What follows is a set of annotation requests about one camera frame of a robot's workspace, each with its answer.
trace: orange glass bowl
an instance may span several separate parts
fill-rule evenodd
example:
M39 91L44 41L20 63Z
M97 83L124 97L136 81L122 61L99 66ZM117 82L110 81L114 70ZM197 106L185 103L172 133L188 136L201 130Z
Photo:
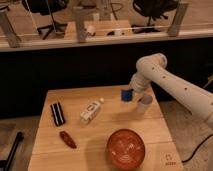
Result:
M136 169L145 157L144 142L132 130L117 130L108 139L107 155L111 162L121 170Z

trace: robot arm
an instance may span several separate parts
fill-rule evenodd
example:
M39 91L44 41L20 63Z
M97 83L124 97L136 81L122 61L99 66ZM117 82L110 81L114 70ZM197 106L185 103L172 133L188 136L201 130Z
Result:
M142 92L153 81L213 129L213 94L169 73L166 65L167 59L160 53L140 58L131 88Z

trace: wooden table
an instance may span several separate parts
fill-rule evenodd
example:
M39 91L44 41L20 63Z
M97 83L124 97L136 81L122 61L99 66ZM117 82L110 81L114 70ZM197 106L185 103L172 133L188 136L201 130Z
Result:
M145 143L146 156L137 170L179 171L182 164L167 124L151 88L154 100L145 112L136 112L132 102L122 102L120 91L125 86L51 90L44 104L29 164L29 171L109 171L116 170L106 156L109 136L120 128L137 132ZM104 104L94 120L84 125L79 114L94 100L103 97ZM66 124L56 127L50 104L60 101ZM59 131L67 131L77 144L71 149L60 139Z
M85 27L94 26L95 37L107 36L107 33L115 29L122 29L124 35L132 35L131 25L128 20L112 20L112 21L85 21ZM75 22L68 22L64 38L76 39Z

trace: red pepper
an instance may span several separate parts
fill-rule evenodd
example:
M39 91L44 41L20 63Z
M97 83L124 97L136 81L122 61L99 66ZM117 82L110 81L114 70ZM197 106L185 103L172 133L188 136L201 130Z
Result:
M70 135L65 132L65 131L61 131L59 132L59 135L61 137L61 139L71 148L77 148L75 142L73 141L73 139L70 137Z

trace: chair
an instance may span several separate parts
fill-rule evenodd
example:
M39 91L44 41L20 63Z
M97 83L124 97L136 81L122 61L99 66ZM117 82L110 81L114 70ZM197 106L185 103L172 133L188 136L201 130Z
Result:
M41 15L50 15L51 24L37 28L39 34L42 34L42 30L48 29L42 37L43 40L54 30L64 33L62 27L66 27L67 24L57 22L53 17L53 13L67 8L68 3L69 0L22 0L22 5L26 10L32 13L40 13Z
M144 17L149 17L146 27L142 29L133 29L134 33L143 32L159 32L157 29L152 27L151 20L153 19L168 19L168 16L164 15L165 12L172 11L178 6L178 1L176 0L133 0L133 8L136 12Z

